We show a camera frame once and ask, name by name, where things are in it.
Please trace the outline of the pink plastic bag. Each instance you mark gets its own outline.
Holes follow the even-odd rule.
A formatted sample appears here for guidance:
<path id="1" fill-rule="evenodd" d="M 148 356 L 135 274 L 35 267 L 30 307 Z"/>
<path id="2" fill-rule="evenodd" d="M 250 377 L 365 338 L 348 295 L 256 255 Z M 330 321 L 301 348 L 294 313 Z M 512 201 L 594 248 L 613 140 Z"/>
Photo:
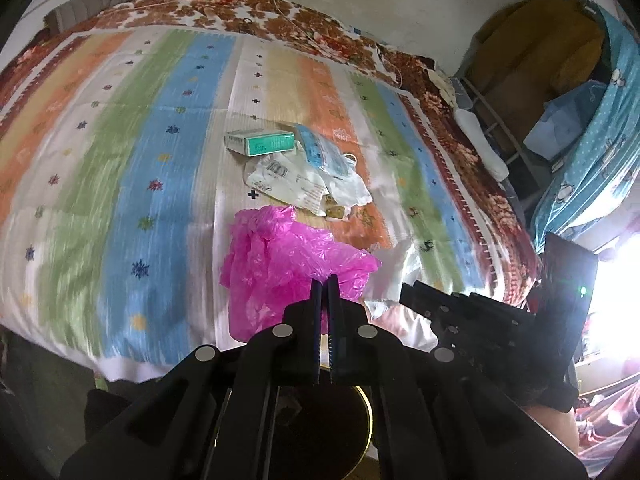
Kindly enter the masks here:
<path id="1" fill-rule="evenodd" d="M 309 298 L 311 282 L 338 278 L 341 295 L 358 300 L 381 261 L 296 220 L 291 206 L 237 212 L 219 283 L 229 292 L 229 332 L 247 342 L 279 323 L 290 304 Z"/>

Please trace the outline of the white plastic wrapper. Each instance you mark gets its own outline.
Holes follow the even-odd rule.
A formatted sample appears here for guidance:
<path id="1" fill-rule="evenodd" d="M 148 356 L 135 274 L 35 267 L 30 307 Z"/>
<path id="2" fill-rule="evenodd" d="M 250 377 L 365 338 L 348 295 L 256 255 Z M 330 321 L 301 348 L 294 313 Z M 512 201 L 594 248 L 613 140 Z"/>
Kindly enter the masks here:
<path id="1" fill-rule="evenodd" d="M 353 160 L 342 156 L 346 174 L 316 168 L 300 153 L 273 153 L 250 159 L 244 167 L 244 182 L 254 190 L 281 203 L 326 217 L 332 208 L 338 218 L 354 207 L 367 206 L 373 198 Z"/>

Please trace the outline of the blue face mask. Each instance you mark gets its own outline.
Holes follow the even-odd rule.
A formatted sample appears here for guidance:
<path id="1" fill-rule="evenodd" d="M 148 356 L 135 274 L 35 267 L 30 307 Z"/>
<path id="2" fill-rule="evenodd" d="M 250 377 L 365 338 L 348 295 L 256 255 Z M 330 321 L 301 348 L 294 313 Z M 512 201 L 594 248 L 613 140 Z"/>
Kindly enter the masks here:
<path id="1" fill-rule="evenodd" d="M 307 162 L 331 177 L 347 178 L 352 172 L 341 150 L 324 136 L 301 124 L 294 125 L 297 141 L 303 147 Z"/>

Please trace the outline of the dark round trash bin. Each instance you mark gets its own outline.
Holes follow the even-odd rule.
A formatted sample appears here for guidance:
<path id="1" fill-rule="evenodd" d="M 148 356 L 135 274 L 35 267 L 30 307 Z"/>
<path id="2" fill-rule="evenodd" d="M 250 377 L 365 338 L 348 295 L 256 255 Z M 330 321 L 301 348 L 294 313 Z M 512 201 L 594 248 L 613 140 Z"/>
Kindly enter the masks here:
<path id="1" fill-rule="evenodd" d="M 241 376 L 221 412 L 209 479 L 345 479 L 366 455 L 373 415 L 359 387 L 280 386 Z"/>

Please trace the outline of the blue dotted hanging cloth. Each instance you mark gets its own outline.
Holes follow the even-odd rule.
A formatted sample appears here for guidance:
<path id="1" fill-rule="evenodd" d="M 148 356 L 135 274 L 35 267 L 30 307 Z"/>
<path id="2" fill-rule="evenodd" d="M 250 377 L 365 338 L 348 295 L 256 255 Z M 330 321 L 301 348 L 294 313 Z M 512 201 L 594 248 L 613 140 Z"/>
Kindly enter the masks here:
<path id="1" fill-rule="evenodd" d="M 542 194 L 529 222 L 536 252 L 547 233 L 568 237 L 585 214 L 608 200 L 621 203 L 639 174 L 639 44 L 607 10 L 599 9 L 606 30 L 612 75 L 585 132 Z"/>

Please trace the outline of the striped colourful bed sheet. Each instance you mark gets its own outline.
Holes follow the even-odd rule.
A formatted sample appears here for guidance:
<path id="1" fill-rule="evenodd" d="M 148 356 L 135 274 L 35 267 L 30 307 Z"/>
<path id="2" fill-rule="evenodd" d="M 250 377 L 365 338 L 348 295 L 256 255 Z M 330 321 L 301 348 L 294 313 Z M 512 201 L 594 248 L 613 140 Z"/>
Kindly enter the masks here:
<path id="1" fill-rule="evenodd" d="M 228 150 L 299 126 L 355 156 L 371 193 L 343 220 L 280 205 Z M 163 375 L 200 344 L 237 346 L 221 284 L 232 228 L 267 209 L 340 248 L 340 289 L 371 311 L 410 278 L 499 298 L 495 230 L 408 92 L 239 35 L 78 32 L 1 110 L 1 323 L 108 379 Z"/>

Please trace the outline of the green white carton box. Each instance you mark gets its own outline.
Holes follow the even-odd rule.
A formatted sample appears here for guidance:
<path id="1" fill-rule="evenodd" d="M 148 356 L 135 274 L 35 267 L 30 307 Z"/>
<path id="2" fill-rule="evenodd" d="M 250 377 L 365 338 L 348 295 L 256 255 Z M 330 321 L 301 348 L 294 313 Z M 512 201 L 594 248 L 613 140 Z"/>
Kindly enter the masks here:
<path id="1" fill-rule="evenodd" d="M 295 134 L 287 131 L 233 131 L 224 135 L 224 144 L 232 152 L 255 157 L 294 150 Z"/>

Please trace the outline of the brown hanging garment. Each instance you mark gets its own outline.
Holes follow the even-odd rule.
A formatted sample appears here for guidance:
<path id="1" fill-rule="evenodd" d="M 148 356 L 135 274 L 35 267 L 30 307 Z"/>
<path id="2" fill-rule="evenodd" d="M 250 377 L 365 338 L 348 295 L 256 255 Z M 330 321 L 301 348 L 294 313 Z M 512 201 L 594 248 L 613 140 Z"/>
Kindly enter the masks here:
<path id="1" fill-rule="evenodd" d="M 589 79 L 600 61 L 605 29 L 585 0 L 523 0 L 495 13 L 474 36 L 465 78 L 484 96 L 477 115 L 506 156 L 541 118 L 544 104 Z"/>

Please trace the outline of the grey rolled pillow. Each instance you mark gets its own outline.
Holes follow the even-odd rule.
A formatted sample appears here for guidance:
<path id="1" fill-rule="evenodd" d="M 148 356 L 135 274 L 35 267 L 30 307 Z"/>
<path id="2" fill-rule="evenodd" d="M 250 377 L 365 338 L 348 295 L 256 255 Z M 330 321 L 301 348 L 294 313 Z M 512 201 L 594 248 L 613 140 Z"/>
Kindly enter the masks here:
<path id="1" fill-rule="evenodd" d="M 66 32 L 100 12 L 127 0 L 70 0 L 51 10 L 43 19 L 52 34 Z"/>

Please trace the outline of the metal bed rail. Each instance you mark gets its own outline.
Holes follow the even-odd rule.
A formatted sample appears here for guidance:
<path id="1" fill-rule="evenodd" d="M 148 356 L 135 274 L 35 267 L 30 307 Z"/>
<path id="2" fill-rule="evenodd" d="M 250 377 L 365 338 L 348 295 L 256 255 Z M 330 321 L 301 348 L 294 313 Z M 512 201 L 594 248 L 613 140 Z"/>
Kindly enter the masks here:
<path id="1" fill-rule="evenodd" d="M 528 176 L 536 182 L 534 165 L 526 154 L 523 144 L 489 104 L 484 94 L 466 77 L 454 77 L 451 82 L 456 92 L 458 108 L 475 114 L 489 144 L 508 166 L 509 177 L 512 166 L 516 165 L 516 168 L 526 171 Z"/>

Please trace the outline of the white cloth on rail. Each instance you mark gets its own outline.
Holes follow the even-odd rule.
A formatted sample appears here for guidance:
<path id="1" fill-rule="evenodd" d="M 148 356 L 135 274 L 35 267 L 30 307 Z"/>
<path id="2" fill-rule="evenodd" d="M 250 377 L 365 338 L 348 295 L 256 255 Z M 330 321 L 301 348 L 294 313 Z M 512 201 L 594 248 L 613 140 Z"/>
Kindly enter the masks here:
<path id="1" fill-rule="evenodd" d="M 454 120 L 480 155 L 480 160 L 491 177 L 497 182 L 506 180 L 509 177 L 509 168 L 489 144 L 475 114 L 463 108 L 456 108 Z"/>

